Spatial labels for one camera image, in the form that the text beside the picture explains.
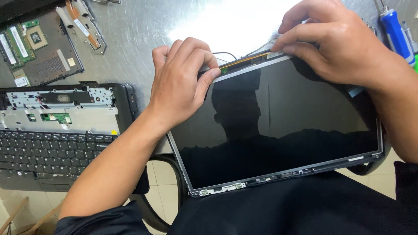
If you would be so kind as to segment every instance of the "ventilation grille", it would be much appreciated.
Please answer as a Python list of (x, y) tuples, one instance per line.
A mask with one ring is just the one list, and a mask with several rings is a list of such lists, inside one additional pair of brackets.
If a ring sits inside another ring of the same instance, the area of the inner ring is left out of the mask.
[(39, 63), (36, 65), (38, 73), (42, 77), (46, 77), (48, 74), (54, 73), (56, 71), (64, 70), (64, 65), (58, 56)]

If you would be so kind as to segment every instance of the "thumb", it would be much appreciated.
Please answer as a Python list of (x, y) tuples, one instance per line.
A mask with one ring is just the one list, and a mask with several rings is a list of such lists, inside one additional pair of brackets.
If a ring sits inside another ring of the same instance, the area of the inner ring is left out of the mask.
[(304, 60), (313, 69), (324, 65), (324, 56), (312, 44), (306, 42), (288, 44), (283, 48), (283, 52)]
[(203, 104), (209, 86), (220, 74), (221, 70), (219, 68), (209, 69), (202, 76), (200, 76), (199, 80), (197, 80), (196, 94), (194, 99), (198, 107)]

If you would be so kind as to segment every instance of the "stainless steel table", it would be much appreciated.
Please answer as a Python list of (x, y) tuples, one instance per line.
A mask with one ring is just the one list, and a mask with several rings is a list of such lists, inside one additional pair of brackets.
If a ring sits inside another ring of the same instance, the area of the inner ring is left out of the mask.
[[(103, 56), (92, 55), (72, 35), (85, 71), (53, 84), (77, 84), (79, 81), (130, 84), (138, 106), (143, 110), (150, 100), (154, 78), (151, 58), (153, 48), (171, 45), (176, 39), (192, 36), (207, 42), (213, 52), (227, 51), (237, 57), (246, 55), (273, 38), (284, 13), (300, 0), (122, 0), (121, 4), (102, 5), (88, 1), (96, 24), (107, 44)], [(379, 0), (343, 0), (372, 24), (382, 40), (378, 23)], [(400, 21), (406, 20), (418, 39), (418, 10), (415, 0), (386, 0), (395, 8)], [(218, 58), (231, 61), (227, 54)], [(0, 63), (0, 87), (14, 87), (13, 76), (5, 63)], [(171, 153), (164, 137), (155, 154)]]

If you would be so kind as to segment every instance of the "laptop keyboard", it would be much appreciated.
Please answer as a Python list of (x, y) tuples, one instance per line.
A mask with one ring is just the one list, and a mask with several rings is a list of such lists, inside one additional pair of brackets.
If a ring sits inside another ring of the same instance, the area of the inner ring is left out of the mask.
[(116, 135), (0, 131), (0, 174), (75, 181)]

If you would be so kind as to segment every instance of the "blue screwdriver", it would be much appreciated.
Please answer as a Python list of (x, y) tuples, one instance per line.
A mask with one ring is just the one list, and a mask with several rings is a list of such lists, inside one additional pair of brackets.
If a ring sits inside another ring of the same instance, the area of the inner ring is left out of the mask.
[(385, 25), (387, 38), (389, 39), (390, 47), (392, 51), (401, 55), (405, 58), (411, 67), (415, 66), (415, 57), (412, 52), (411, 45), (409, 40), (399, 24), (398, 14), (394, 9), (389, 9), (389, 7), (380, 0), (383, 5), (383, 13), (380, 15), (380, 20), (383, 25)]

